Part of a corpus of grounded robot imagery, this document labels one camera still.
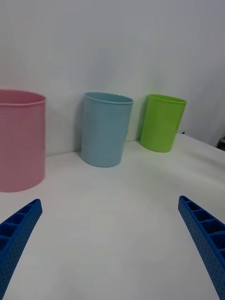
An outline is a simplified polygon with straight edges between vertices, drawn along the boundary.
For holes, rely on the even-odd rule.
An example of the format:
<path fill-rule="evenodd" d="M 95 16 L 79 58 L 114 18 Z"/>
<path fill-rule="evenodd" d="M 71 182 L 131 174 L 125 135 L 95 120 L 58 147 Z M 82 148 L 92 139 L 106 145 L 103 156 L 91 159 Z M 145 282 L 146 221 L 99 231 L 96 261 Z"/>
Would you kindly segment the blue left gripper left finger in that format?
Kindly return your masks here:
<path fill-rule="evenodd" d="M 0 294 L 5 294 L 42 212 L 41 201 L 35 199 L 0 224 Z"/>

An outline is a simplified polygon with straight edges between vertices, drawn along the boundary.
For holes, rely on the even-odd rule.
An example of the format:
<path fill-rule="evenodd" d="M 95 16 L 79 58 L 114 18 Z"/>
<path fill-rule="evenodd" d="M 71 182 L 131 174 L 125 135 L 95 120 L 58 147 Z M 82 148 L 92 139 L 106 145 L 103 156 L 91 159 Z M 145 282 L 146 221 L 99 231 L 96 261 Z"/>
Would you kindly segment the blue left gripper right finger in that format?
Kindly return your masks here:
<path fill-rule="evenodd" d="M 218 297 L 225 299 L 225 224 L 183 195 L 179 197 L 178 211 Z"/>

